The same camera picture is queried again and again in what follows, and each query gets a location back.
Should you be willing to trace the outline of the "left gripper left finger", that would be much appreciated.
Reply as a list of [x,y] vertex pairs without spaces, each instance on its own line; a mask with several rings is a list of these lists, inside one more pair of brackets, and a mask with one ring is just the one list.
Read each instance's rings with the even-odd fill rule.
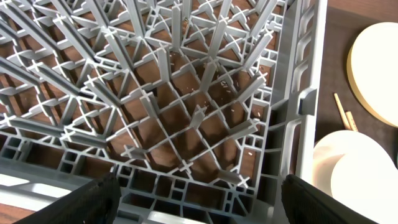
[[108,173],[15,224],[112,224],[120,198],[119,182],[113,173]]

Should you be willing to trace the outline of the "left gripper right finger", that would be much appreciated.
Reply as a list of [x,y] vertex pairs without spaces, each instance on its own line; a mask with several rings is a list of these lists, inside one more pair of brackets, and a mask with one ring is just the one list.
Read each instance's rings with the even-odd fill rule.
[[287,175],[281,189],[290,224],[376,224],[296,175]]

